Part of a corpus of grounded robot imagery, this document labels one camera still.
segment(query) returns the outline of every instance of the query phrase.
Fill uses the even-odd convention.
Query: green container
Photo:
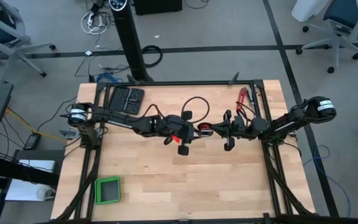
[[[121,198],[119,177],[117,176],[97,179],[94,186],[94,203],[96,205],[118,202]]]

